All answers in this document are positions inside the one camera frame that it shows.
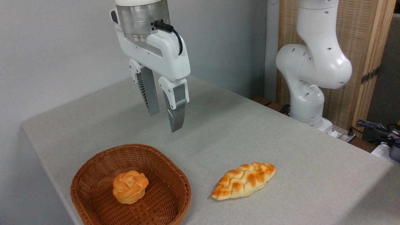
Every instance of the bread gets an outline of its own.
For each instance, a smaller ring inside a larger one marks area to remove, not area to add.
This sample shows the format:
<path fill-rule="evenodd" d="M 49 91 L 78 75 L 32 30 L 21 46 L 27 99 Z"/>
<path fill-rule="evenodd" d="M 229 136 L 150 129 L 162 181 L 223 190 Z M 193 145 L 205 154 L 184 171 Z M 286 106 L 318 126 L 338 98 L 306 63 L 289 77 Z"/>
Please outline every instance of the bread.
<path fill-rule="evenodd" d="M 144 173 L 131 170 L 119 174 L 112 182 L 115 198 L 123 204 L 132 204 L 144 196 L 144 190 L 149 184 Z"/>
<path fill-rule="evenodd" d="M 268 163 L 241 165 L 225 173 L 210 197 L 225 200 L 249 196 L 263 188 L 275 171 L 275 166 Z"/>

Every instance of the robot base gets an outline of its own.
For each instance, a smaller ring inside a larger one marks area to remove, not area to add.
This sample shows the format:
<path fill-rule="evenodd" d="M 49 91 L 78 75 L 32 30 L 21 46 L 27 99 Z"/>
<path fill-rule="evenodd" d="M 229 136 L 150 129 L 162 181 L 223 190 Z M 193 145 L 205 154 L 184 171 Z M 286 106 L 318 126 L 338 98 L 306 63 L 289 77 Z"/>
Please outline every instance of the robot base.
<path fill-rule="evenodd" d="M 333 136 L 333 137 L 338 136 L 338 132 L 336 132 L 333 129 L 332 123 L 329 120 L 325 119 L 324 117 L 322 117 L 320 120 L 318 120 L 316 122 L 305 123 L 305 124 L 307 124 L 308 126 L 311 126 L 311 127 L 315 127 L 318 130 L 329 134 L 330 136 Z"/>

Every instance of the table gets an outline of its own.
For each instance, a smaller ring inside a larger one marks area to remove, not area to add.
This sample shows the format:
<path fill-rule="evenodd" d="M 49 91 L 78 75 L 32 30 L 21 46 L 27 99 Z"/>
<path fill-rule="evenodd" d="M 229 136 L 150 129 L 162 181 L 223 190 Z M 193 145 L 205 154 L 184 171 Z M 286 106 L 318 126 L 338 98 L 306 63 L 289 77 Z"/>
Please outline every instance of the table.
<path fill-rule="evenodd" d="M 400 167 L 194 76 L 182 129 L 150 117 L 131 79 L 46 112 L 22 126 L 75 224 L 73 176 L 89 158 L 126 143 L 151 145 L 187 176 L 183 224 L 400 224 Z M 230 169 L 277 167 L 249 197 L 209 198 Z"/>

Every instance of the white wall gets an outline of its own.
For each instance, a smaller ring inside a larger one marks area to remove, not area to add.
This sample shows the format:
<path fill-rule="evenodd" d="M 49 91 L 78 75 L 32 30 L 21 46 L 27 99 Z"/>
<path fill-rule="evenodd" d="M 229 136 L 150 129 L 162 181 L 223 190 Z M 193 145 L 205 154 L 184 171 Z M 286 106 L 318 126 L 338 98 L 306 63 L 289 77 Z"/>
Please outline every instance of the white wall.
<path fill-rule="evenodd" d="M 265 1 L 169 0 L 192 74 L 262 94 Z M 0 224 L 71 224 L 22 121 L 130 77 L 113 0 L 0 2 Z"/>

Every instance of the round bun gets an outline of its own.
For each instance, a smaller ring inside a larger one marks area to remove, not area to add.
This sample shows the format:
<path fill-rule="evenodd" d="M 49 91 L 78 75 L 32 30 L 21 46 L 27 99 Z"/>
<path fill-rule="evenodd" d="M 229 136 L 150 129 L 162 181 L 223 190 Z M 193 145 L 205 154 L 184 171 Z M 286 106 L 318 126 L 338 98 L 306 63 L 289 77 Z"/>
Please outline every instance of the round bun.
<path fill-rule="evenodd" d="M 144 190 L 149 184 L 144 173 L 131 170 L 119 174 L 112 182 L 115 198 L 123 204 L 132 204 L 144 196 Z"/>

